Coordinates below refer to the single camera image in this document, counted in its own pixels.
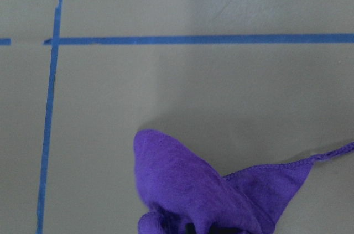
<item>blue line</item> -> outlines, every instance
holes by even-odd
[[[43,42],[50,45],[52,39]],[[60,38],[60,45],[354,43],[354,33]]]
[[[11,45],[11,39],[0,39],[0,45],[3,45],[3,46]]]
[[[58,60],[59,38],[60,38],[61,4],[63,0],[58,0],[58,1],[59,1],[58,6],[55,8],[53,39],[51,41],[49,83],[48,83],[48,94],[46,100],[43,151],[42,151],[38,203],[37,203],[36,234],[43,233],[44,203],[45,203],[46,178],[47,178],[49,145],[50,145],[51,117],[53,114],[55,73],[56,73],[56,64]]]

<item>purple cloth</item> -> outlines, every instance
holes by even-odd
[[[134,139],[136,185],[150,212],[139,220],[138,233],[186,234],[194,227],[197,234],[271,234],[313,164],[352,150],[354,143],[222,177],[175,138],[142,130]]]

